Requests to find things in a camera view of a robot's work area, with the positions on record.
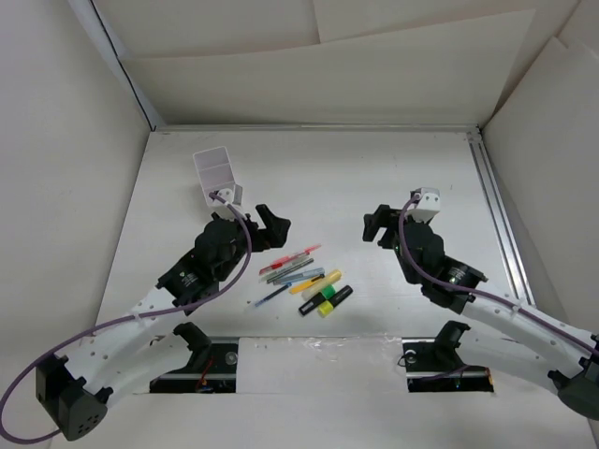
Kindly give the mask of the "green black highlighter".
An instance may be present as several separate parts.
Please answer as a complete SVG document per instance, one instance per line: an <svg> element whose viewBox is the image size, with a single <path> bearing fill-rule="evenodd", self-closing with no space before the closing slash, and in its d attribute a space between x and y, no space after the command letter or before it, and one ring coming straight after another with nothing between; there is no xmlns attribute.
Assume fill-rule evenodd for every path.
<svg viewBox="0 0 599 449"><path fill-rule="evenodd" d="M318 292L312 298L308 299L299 307L299 314L301 316L307 315L308 313L319 307L322 303L333 297L335 293L336 290L332 285L323 288L320 292Z"/></svg>

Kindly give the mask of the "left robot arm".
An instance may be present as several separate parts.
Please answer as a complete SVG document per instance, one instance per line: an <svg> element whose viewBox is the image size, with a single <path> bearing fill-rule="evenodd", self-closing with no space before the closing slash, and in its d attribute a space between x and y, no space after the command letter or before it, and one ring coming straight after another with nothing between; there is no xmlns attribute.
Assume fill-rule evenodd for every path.
<svg viewBox="0 0 599 449"><path fill-rule="evenodd" d="M126 322L95 330L64 355L36 367L36 397L70 442L89 434L121 398L173 370L203 369L212 341L190 316L223 292L222 282L251 253L285 245L291 222L260 204L261 219L217 213L194 246L158 278Z"/></svg>

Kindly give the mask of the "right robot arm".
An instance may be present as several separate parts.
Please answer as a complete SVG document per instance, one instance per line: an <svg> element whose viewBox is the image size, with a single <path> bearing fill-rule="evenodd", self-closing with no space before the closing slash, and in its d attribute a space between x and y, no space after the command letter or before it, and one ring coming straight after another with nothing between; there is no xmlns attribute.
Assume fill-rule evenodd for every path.
<svg viewBox="0 0 599 449"><path fill-rule="evenodd" d="M510 295L480 290L487 277L446 255L443 239L430 227L434 214L414 198L400 210L381 205L365 215L362 238L372 241L382 231L378 246L394 252L404 279L419 286L426 299L504 334L488 343L470 326L450 321L432 346L435 362L446 369L501 370L546 388L573 412L597 420L597 335Z"/></svg>

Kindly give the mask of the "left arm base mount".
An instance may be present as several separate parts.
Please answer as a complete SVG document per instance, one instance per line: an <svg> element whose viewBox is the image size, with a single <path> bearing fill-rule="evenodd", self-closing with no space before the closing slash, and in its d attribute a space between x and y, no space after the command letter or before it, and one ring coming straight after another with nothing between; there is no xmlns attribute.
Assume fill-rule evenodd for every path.
<svg viewBox="0 0 599 449"><path fill-rule="evenodd" d="M149 383L152 394L233 394L237 388L239 338L211 339L195 324L178 325L174 334L182 337L189 357L184 366L171 370Z"/></svg>

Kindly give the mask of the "grey black pen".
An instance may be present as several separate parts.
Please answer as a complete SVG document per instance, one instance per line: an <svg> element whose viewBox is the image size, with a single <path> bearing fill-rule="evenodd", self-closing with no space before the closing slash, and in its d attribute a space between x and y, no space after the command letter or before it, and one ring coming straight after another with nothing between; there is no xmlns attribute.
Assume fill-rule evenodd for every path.
<svg viewBox="0 0 599 449"><path fill-rule="evenodd" d="M298 262L297 264L294 264L288 268L283 269L282 271L270 276L267 280L266 283L274 283L275 281L278 281L280 279L282 279L283 277L301 269L304 268L310 264L312 264L314 261L314 259L312 257L309 257L305 260L302 260L300 262Z"/></svg>

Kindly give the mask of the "blue ballpoint pen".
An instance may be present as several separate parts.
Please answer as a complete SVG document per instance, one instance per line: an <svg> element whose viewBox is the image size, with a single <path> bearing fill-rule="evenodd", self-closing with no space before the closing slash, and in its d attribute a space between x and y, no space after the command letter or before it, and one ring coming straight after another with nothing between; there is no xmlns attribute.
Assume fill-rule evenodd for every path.
<svg viewBox="0 0 599 449"><path fill-rule="evenodd" d="M290 283L282 284L277 290L269 293L268 295L266 295L265 297L261 298L258 301L250 303L248 305L248 307L250 309L261 307L262 305L266 304L267 302L269 302L273 298L281 295L283 292L285 292L286 290L288 290L290 286L291 286Z"/></svg>

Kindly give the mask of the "pale yellow highlighter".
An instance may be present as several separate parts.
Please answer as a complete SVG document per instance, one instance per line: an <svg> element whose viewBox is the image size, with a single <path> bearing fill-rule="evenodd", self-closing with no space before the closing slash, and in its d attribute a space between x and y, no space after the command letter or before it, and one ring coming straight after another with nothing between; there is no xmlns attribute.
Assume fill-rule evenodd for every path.
<svg viewBox="0 0 599 449"><path fill-rule="evenodd" d="M333 271L325 275L322 279L313 283L310 287L304 290L301 293L302 299L304 301L311 299L326 287L335 284L342 278L342 276L343 274L338 269L334 269Z"/></svg>

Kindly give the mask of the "red gel pen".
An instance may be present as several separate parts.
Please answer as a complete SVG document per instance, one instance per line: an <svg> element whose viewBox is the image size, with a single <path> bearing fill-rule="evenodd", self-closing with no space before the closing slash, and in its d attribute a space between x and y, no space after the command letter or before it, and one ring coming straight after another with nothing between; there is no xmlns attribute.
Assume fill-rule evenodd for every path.
<svg viewBox="0 0 599 449"><path fill-rule="evenodd" d="M275 262L273 262L272 264L268 265L265 268L262 268L259 271L259 275L260 276L264 276L267 274L270 274L271 272L286 267L289 264L295 263L298 260L303 260L304 258L306 258L309 255L309 253L306 252L300 252L300 253L294 253L291 254L289 256L283 257Z"/></svg>

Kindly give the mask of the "yellow black highlighter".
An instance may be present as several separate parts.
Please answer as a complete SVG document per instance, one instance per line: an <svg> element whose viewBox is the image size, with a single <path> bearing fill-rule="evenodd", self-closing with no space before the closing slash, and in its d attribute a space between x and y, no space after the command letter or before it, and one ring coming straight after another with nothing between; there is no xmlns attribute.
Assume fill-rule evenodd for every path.
<svg viewBox="0 0 599 449"><path fill-rule="evenodd" d="M354 293L353 288L350 285L344 286L341 290L336 292L331 298L325 300L319 307L318 313L322 318L328 316L332 311L337 308L342 302L344 302L349 296Z"/></svg>

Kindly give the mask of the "white compartment organizer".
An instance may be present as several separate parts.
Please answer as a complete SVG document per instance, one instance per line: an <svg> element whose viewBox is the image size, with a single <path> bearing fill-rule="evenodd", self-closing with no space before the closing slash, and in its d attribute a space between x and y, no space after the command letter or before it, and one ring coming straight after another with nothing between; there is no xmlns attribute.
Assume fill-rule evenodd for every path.
<svg viewBox="0 0 599 449"><path fill-rule="evenodd" d="M210 193L226 189L235 193L237 183L225 146L196 152L193 154L193 161L202 193L209 207L213 202Z"/></svg>

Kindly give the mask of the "aluminium rail right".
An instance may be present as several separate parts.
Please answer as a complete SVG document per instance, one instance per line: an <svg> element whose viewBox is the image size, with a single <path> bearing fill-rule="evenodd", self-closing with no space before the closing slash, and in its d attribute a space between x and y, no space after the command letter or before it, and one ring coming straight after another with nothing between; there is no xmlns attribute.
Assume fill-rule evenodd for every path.
<svg viewBox="0 0 599 449"><path fill-rule="evenodd" d="M524 300L535 307L533 291L480 129L468 131L466 136L483 195L488 204L510 289L517 299Z"/></svg>

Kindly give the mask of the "pink highlighter pen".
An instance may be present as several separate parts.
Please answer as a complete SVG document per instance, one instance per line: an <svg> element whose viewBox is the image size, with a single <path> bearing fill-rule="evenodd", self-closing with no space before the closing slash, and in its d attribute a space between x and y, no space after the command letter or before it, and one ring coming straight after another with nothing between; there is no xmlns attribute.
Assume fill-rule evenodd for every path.
<svg viewBox="0 0 599 449"><path fill-rule="evenodd" d="M320 249L322 247L321 244L315 244L315 245L311 245L308 246L307 248L302 249L301 251L298 251L296 253L294 253L294 256L300 256L303 254L310 254L313 253L314 251Z"/></svg>

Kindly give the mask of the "light blue pen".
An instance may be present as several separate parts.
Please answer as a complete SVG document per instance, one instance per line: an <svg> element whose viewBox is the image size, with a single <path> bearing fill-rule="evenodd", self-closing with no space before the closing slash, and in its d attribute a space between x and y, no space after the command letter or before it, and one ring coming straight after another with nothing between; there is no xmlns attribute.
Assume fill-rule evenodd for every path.
<svg viewBox="0 0 599 449"><path fill-rule="evenodd" d="M290 274L288 276L284 276L278 280L275 280L273 282L273 284L279 285L279 284L309 281L313 278L317 278L324 274L325 274L325 270L323 268L315 268L315 269L306 270L306 271L299 272L299 273Z"/></svg>

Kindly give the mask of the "aluminium rail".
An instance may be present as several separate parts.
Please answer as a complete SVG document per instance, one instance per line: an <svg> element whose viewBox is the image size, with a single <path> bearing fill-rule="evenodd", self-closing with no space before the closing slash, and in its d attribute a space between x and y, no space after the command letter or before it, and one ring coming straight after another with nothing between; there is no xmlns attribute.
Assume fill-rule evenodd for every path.
<svg viewBox="0 0 599 449"><path fill-rule="evenodd" d="M524 300L535 307L533 291L480 129L468 131L466 136L483 195L488 204L510 289L517 299Z"/></svg>
<svg viewBox="0 0 599 449"><path fill-rule="evenodd" d="M155 128L156 133L172 132L424 132L480 134L474 124L362 124L362 123L287 123L287 124L179 124Z"/></svg>

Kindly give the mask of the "aluminium rail back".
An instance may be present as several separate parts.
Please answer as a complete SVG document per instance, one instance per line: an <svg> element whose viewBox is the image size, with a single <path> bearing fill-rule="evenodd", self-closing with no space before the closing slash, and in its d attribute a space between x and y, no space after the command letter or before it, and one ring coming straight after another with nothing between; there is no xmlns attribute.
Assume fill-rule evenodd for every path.
<svg viewBox="0 0 599 449"><path fill-rule="evenodd" d="M362 123L287 123L287 124L179 124L155 128L156 133L172 132L424 132L480 134L474 124L362 124Z"/></svg>

